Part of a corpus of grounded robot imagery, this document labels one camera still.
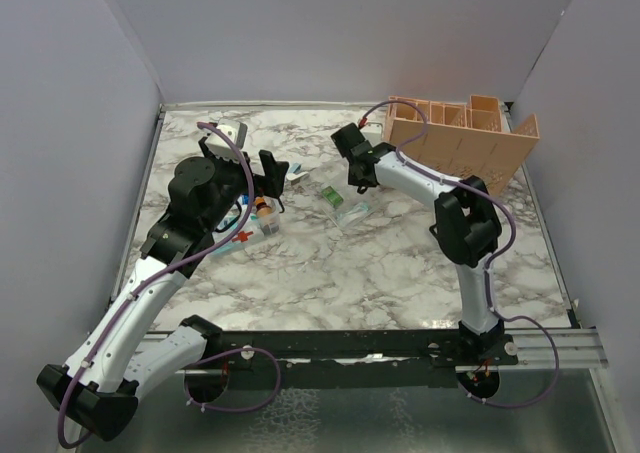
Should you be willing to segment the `brown bottle orange cap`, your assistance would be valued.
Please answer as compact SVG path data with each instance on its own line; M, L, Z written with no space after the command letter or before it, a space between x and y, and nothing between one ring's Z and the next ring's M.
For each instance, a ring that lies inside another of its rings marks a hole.
M254 200L255 215L261 231L265 236L279 231L279 222L273 207L264 197L256 197Z

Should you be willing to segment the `green medicine box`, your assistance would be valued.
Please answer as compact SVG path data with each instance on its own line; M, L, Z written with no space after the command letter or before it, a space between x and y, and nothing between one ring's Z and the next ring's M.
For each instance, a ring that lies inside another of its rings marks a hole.
M344 203L344 198L332 186L323 188L321 196L334 209L339 208Z

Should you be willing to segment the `clear bandage packet teal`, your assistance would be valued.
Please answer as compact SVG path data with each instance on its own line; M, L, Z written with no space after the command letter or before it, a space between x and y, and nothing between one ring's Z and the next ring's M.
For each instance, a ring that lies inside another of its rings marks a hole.
M371 206L366 202L360 202L336 215L336 224L340 228L347 228L352 224L366 218L371 212Z

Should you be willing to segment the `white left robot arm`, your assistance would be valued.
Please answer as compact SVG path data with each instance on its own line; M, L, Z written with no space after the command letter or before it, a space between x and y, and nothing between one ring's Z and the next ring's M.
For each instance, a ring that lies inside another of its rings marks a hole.
M58 441L73 449L91 436L110 441L123 432L141 400L188 366L210 367L254 353L225 348L221 329L193 315L151 349L137 347L149 327L202 260L231 243L259 198L280 199L289 164L268 150L253 172L234 142L215 147L201 139L201 155L177 164L168 206L151 227L140 256L114 303L82 345L61 365L47 364L36 383L58 411Z

